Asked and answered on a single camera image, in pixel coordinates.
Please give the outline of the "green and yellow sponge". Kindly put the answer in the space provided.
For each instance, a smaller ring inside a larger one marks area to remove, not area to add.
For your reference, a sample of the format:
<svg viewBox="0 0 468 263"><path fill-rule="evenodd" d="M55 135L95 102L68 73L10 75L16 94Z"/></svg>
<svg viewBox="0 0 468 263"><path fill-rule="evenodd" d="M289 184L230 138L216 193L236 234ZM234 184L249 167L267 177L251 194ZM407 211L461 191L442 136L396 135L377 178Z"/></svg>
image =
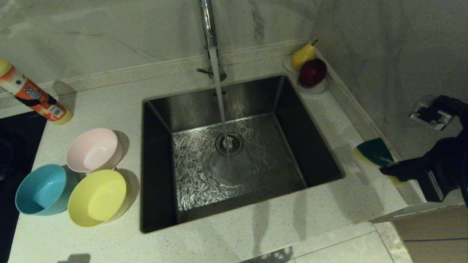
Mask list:
<svg viewBox="0 0 468 263"><path fill-rule="evenodd" d="M376 170L396 164L389 148L381 137L365 141L353 149L356 159Z"/></svg>

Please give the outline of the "chrome faucet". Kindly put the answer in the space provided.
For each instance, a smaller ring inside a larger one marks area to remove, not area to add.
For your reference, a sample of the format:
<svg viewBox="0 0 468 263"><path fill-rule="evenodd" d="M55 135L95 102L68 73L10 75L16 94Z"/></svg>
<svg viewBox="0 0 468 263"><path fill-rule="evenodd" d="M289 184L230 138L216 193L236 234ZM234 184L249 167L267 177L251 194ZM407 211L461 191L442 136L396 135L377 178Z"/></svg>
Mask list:
<svg viewBox="0 0 468 263"><path fill-rule="evenodd" d="M216 51L216 58L218 58L218 40L215 27L215 18L212 8L212 0L199 0L199 5L201 8L201 18L203 22L204 30L204 40L205 40L205 50L207 51L207 58L212 64L212 55L210 55L210 49ZM214 79L213 66L211 65L208 69L197 68L197 72L203 73L209 76L209 78ZM218 72L220 81L224 81L227 78L227 74L224 71L222 65L218 62Z"/></svg>

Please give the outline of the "blue plastic bowl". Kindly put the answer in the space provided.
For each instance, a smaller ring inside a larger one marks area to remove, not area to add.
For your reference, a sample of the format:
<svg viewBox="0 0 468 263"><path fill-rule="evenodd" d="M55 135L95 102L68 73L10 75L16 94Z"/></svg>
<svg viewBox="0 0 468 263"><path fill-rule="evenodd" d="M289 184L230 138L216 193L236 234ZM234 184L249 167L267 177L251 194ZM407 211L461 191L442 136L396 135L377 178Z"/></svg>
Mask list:
<svg viewBox="0 0 468 263"><path fill-rule="evenodd" d="M43 165L30 172L18 187L16 208L22 214L34 216L62 213L78 183L77 176L67 173L62 166Z"/></svg>

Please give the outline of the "orange label dish soap bottle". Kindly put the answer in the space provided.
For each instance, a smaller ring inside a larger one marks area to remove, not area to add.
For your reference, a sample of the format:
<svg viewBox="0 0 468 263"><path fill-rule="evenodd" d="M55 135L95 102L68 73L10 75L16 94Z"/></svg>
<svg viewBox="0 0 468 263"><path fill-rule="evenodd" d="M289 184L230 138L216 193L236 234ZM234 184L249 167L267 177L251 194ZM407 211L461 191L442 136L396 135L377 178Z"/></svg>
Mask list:
<svg viewBox="0 0 468 263"><path fill-rule="evenodd" d="M52 123L65 125L72 119L70 110L42 90L9 61L2 59L0 59L0 88Z"/></svg>

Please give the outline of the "stainless steel sink basin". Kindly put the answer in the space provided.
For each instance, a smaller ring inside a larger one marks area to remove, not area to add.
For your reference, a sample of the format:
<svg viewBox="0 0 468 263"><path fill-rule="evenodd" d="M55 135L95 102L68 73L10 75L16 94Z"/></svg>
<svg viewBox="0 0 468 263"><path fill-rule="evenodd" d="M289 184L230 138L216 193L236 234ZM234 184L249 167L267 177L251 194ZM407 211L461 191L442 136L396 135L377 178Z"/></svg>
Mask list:
<svg viewBox="0 0 468 263"><path fill-rule="evenodd" d="M336 155L285 75L221 88L239 155L223 133L216 89L143 102L140 231L151 233L344 177Z"/></svg>

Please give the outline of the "small white dish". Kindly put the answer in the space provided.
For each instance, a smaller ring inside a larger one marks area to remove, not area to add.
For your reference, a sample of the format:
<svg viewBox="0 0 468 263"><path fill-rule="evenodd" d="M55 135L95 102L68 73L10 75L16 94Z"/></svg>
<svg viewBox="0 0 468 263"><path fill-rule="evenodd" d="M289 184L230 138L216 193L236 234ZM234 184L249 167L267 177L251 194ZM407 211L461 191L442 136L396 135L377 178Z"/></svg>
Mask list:
<svg viewBox="0 0 468 263"><path fill-rule="evenodd" d="M326 76L325 78L316 86L312 87L312 88L304 88L302 87L301 85L299 85L299 70L294 70L293 68L291 68L291 63L290 63L290 58L286 58L283 62L283 65L284 65L284 68L286 69L287 72L291 73L292 75L292 79L294 80L294 83L299 87L299 90L301 92L304 92L304 93L307 93L307 94L310 94L310 95L319 95L319 94L322 94L324 93L326 90L327 90L327 86L328 86L328 82L326 81L326 76L327 76L327 73L326 73Z"/></svg>

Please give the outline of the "dark red apple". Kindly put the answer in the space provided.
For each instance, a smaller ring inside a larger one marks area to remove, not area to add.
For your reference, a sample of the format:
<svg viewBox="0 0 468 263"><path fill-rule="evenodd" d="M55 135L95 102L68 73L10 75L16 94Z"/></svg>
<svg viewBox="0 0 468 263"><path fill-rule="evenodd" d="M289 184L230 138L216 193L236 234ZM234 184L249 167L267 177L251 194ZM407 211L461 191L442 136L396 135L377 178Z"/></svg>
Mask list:
<svg viewBox="0 0 468 263"><path fill-rule="evenodd" d="M318 85L326 76L327 65L319 58L307 61L301 67L298 82L304 88Z"/></svg>

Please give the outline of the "yellow pear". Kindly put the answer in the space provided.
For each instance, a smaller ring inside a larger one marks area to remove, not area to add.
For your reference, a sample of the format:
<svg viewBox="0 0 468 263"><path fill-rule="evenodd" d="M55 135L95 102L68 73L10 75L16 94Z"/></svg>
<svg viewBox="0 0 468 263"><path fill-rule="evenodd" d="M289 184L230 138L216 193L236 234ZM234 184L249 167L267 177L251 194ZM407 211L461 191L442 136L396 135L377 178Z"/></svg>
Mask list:
<svg viewBox="0 0 468 263"><path fill-rule="evenodd" d="M304 45L299 50L294 52L294 54L291 56L291 59L290 59L291 68L293 68L294 70L301 70L304 63L315 59L316 47L314 45L317 42L318 42L318 39L316 39L314 42L310 44Z"/></svg>

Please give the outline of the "round metal drain strainer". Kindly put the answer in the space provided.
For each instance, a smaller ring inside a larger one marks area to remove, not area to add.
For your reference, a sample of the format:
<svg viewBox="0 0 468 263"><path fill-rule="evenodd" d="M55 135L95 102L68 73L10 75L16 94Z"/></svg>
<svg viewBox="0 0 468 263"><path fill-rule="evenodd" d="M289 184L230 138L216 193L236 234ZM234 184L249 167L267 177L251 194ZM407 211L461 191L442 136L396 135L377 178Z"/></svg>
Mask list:
<svg viewBox="0 0 468 263"><path fill-rule="evenodd" d="M244 149L244 140L238 133L228 131L216 138L215 149L222 156L233 157Z"/></svg>

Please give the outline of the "clear running water stream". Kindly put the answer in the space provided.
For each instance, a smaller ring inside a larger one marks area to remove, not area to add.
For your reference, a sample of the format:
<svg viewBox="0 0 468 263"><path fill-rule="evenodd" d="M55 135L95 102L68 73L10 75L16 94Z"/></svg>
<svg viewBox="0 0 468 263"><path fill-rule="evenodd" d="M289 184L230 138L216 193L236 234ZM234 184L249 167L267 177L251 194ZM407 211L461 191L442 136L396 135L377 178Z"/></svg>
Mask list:
<svg viewBox="0 0 468 263"><path fill-rule="evenodd" d="M220 116L221 116L221 123L222 123L222 128L223 128L223 137L224 137L224 142L226 142L226 150L227 150L227 156L228 159L231 160L231 154L229 150L230 146L230 140L228 139L227 135L227 125L226 125L226 120L224 116L224 104L223 104L223 98L222 98L222 93L221 93L221 81L220 81L220 76L219 76L219 65L218 65L218 57L217 57L217 49L215 46L208 47L208 53L210 56L210 62L212 65L212 70L213 70L213 79L215 83L215 89L216 89L216 94L217 94L217 100L218 100L218 107L220 111Z"/></svg>

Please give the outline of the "yellow plastic bowl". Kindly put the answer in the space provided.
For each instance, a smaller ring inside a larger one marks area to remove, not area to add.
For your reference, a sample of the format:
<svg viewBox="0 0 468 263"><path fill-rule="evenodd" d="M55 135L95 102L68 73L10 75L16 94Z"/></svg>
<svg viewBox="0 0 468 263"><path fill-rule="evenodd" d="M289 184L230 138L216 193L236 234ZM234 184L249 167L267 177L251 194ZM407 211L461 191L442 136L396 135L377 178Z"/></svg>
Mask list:
<svg viewBox="0 0 468 263"><path fill-rule="evenodd" d="M120 218L130 206L130 193L124 176L115 170L87 175L72 191L68 201L71 221L92 228Z"/></svg>

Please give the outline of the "pink plastic bowl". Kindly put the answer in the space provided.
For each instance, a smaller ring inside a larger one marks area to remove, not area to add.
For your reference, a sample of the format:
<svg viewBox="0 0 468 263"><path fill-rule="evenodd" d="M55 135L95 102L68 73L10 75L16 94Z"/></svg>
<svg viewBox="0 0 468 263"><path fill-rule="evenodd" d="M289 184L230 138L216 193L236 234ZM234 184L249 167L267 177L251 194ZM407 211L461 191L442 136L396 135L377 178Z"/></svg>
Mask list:
<svg viewBox="0 0 468 263"><path fill-rule="evenodd" d="M87 130L71 143L66 161L72 171L91 173L112 169L123 157L123 146L113 130Z"/></svg>

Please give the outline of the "black induction cooktop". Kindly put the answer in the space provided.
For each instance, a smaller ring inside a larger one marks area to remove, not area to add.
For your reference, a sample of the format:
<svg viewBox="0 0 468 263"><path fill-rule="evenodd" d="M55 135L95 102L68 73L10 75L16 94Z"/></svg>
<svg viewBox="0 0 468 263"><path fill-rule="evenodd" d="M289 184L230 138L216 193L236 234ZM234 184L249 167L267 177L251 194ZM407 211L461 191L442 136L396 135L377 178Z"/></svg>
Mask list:
<svg viewBox="0 0 468 263"><path fill-rule="evenodd" d="M19 217L16 192L32 171L46 120L27 112L0 119L0 263L7 263Z"/></svg>

